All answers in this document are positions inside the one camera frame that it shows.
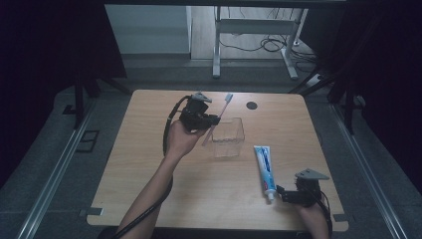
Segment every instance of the toothpaste tube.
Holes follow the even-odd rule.
[[[269,146],[254,146],[257,153],[258,164],[260,165],[261,177],[264,183],[265,194],[270,202],[274,201],[276,184],[274,183],[273,171],[271,170],[271,155]]]

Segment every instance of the toothbrush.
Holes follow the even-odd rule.
[[[226,101],[226,104],[223,107],[223,110],[221,111],[221,113],[218,115],[218,118],[221,118],[221,116],[223,115],[223,112],[226,110],[227,106],[229,105],[229,103],[232,101],[233,98],[233,94],[228,93],[226,96],[226,99],[224,101]],[[212,131],[214,130],[215,125],[212,125],[210,130],[208,131],[208,134],[205,136],[204,141],[202,142],[202,146],[207,145],[208,139],[210,138]]]

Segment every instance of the dark wall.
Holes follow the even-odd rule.
[[[363,116],[422,192],[422,22],[418,6],[392,6],[357,68]]]
[[[75,77],[125,77],[103,4],[3,1],[0,7],[0,175],[7,180]]]
[[[384,1],[384,15],[350,75],[366,101],[363,116],[422,192],[422,8],[418,3]],[[312,9],[301,39],[338,70],[346,62],[372,9]]]

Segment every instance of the metal bracket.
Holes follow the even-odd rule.
[[[319,173],[319,172],[312,170],[312,169],[309,169],[309,168],[307,168],[307,169],[305,169],[301,172],[296,173],[295,176],[299,177],[299,178],[303,178],[303,179],[314,179],[314,180],[319,180],[319,179],[328,180],[329,179],[328,176],[325,176],[322,173]]]

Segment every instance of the metal frame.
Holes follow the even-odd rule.
[[[286,49],[282,49],[283,60],[288,68],[292,80],[297,80],[298,73],[290,54],[292,46],[297,37],[299,27],[301,26],[304,9],[300,9],[299,15],[294,21],[291,20],[263,20],[263,19],[221,19],[221,6],[217,7],[215,19],[215,46],[213,57],[213,78],[220,78],[220,35],[227,33],[237,34],[272,34],[272,35],[290,35]]]

